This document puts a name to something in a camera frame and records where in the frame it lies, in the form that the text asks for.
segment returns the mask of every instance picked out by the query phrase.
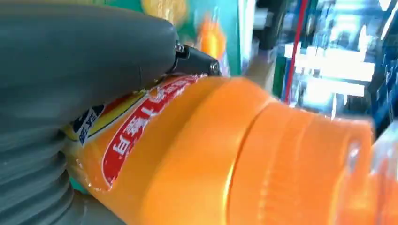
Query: orange bottle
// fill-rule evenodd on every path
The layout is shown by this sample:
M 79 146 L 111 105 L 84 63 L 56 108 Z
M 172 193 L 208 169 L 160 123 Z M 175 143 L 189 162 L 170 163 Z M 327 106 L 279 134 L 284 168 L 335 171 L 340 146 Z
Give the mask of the orange bottle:
M 95 115 L 91 126 L 80 118 L 83 138 L 82 127 L 65 128 L 75 139 L 69 172 L 127 224 L 375 224 L 379 215 L 366 121 L 290 108 L 243 78 L 195 76 Z
M 217 21 L 205 16 L 199 28 L 199 49 L 215 59 L 221 59 L 226 51 L 227 39 Z

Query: blurred background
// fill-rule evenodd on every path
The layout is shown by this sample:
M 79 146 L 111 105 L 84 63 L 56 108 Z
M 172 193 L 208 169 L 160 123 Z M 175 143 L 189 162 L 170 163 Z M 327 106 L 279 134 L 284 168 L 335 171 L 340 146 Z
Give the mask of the blurred background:
M 373 118 L 377 134 L 398 113 L 396 0 L 49 1 L 162 17 L 199 49 L 210 18 L 224 75 L 246 75 L 292 107 Z

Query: orange packaging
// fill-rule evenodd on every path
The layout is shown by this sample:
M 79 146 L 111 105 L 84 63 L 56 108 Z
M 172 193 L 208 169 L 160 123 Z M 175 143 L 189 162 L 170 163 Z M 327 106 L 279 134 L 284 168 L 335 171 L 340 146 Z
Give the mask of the orange packaging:
M 290 108 L 244 78 L 167 79 L 65 130 L 69 172 L 127 224 L 396 220 L 369 122 Z
M 223 76 L 230 76 L 230 67 L 227 57 L 227 38 L 216 16 L 210 18 L 205 15 L 198 29 L 198 49 L 220 62 L 220 71 Z

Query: metal screw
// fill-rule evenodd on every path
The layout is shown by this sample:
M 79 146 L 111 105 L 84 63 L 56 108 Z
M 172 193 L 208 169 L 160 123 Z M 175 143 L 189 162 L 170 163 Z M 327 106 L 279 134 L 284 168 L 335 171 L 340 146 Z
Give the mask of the metal screw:
M 220 72 L 220 64 L 218 62 L 213 62 L 210 65 L 210 71 L 212 74 L 218 74 Z
M 185 52 L 184 45 L 180 44 L 179 42 L 176 43 L 175 49 L 179 53 Z

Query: red pole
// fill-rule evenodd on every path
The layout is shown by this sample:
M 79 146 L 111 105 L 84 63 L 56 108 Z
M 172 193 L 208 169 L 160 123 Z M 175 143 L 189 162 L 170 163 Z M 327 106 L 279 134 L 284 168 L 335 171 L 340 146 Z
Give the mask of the red pole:
M 289 103 L 291 82 L 293 80 L 294 64 L 296 62 L 297 45 L 299 44 L 301 30 L 303 29 L 303 21 L 304 21 L 304 16 L 306 14 L 307 3 L 308 0 L 302 0 L 300 7 L 300 14 L 298 15 L 296 35 L 294 36 L 294 43 L 293 43 L 293 55 L 291 56 L 290 68 L 288 73 L 289 77 L 286 84 L 286 96 L 285 96 L 286 103 Z

